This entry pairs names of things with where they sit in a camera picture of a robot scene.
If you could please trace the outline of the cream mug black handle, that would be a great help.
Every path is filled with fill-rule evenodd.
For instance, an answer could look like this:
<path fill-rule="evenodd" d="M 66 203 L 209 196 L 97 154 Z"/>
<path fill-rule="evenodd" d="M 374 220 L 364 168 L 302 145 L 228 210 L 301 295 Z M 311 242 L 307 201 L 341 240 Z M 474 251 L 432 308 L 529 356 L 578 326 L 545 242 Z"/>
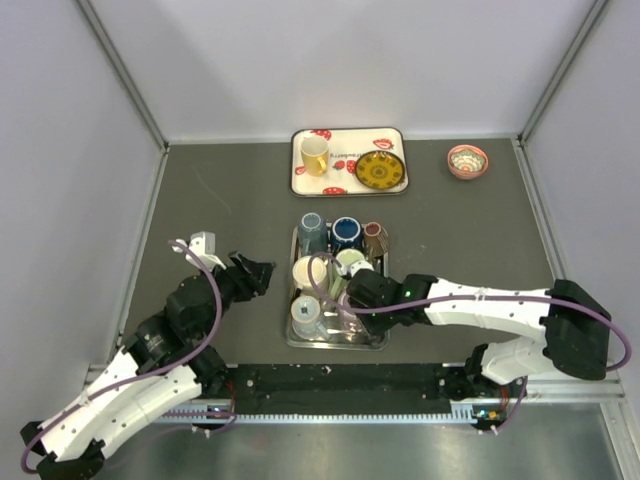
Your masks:
<path fill-rule="evenodd" d="M 329 292 L 330 274 L 326 262 L 320 258 L 303 256 L 292 267 L 292 298 L 296 299 L 304 295 L 317 298 L 318 295 L 311 280 L 314 280 L 321 291 Z"/>

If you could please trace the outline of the light blue mug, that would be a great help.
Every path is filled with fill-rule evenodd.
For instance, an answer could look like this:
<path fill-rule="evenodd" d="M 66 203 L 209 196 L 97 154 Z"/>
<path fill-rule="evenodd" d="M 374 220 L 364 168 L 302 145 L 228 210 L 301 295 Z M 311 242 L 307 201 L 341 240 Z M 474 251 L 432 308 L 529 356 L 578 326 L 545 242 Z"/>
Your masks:
<path fill-rule="evenodd" d="M 318 299 L 312 296 L 296 298 L 290 308 L 292 328 L 302 339 L 329 340 L 330 334 L 323 324 L 323 311 Z"/>

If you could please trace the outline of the grey-blue faceted mug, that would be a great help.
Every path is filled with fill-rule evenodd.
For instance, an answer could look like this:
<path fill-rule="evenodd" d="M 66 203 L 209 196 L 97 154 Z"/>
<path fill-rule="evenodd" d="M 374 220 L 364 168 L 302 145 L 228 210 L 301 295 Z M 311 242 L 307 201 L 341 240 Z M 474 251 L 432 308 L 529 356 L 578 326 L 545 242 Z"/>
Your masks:
<path fill-rule="evenodd" d="M 325 219 L 315 212 L 308 212 L 301 218 L 298 230 L 298 244 L 302 256 L 326 252 L 329 235 Z"/>

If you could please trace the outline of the light green mug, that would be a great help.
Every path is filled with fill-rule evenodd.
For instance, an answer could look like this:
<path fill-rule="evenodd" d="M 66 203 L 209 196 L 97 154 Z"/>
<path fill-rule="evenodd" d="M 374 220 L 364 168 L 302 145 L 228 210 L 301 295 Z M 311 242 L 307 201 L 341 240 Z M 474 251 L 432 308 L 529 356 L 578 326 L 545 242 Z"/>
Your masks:
<path fill-rule="evenodd" d="M 332 264 L 332 280 L 329 289 L 329 296 L 332 300 L 337 300 L 347 285 L 345 275 L 348 273 L 349 267 L 358 261 L 365 260 L 363 252 L 356 249 L 344 249 L 337 253 L 336 260 L 338 264 Z"/>

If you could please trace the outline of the brown striped mug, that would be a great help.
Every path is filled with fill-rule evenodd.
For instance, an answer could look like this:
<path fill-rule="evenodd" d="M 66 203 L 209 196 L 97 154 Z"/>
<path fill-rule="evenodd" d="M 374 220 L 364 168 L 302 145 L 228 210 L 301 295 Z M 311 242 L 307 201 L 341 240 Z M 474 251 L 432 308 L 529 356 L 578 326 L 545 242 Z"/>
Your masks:
<path fill-rule="evenodd" d="M 390 248 L 387 230 L 378 222 L 369 222 L 363 227 L 364 246 L 369 258 L 383 257 Z"/>

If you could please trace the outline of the dark blue mug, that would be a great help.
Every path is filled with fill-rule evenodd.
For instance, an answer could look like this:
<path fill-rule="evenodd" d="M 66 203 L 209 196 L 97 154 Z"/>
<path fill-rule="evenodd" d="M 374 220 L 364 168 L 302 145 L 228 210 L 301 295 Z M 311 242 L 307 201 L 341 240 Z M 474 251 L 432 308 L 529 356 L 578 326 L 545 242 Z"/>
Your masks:
<path fill-rule="evenodd" d="M 362 250 L 362 225 L 353 217 L 340 217 L 331 224 L 329 239 L 333 253 L 346 249 Z"/>

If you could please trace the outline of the purple mug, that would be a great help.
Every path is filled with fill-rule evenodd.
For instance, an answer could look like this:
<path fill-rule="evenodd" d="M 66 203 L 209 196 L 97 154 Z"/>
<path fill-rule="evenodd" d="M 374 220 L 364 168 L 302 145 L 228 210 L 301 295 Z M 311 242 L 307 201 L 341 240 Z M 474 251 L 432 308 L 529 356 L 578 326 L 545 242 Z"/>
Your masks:
<path fill-rule="evenodd" d="M 367 333 L 360 319 L 353 313 L 344 309 L 337 310 L 341 330 L 348 341 L 362 340 L 367 337 Z"/>

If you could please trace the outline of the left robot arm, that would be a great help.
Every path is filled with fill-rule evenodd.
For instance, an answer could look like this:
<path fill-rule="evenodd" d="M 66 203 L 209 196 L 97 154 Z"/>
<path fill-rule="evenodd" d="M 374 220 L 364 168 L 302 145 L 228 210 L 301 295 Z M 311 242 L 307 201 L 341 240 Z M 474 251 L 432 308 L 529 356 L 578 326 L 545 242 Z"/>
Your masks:
<path fill-rule="evenodd" d="M 211 342 L 234 303 L 266 293 L 275 265 L 239 252 L 225 264 L 191 250 L 199 268 L 139 324 L 102 373 L 61 412 L 26 424 L 21 468 L 41 479 L 91 479 L 120 446 L 174 407 L 226 387 Z"/>

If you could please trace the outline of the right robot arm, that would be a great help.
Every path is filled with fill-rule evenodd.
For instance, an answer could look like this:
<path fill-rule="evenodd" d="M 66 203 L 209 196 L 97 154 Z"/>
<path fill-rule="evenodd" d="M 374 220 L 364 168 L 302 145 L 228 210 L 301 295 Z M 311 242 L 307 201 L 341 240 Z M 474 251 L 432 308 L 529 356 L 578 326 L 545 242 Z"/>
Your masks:
<path fill-rule="evenodd" d="M 555 280 L 548 289 L 509 291 L 466 286 L 432 275 L 401 282 L 361 270 L 347 286 L 348 304 L 373 335 L 401 324 L 464 326 L 511 335 L 474 348 L 466 380 L 487 396 L 530 375 L 558 371 L 599 381 L 607 373 L 610 314 L 579 284 Z"/>

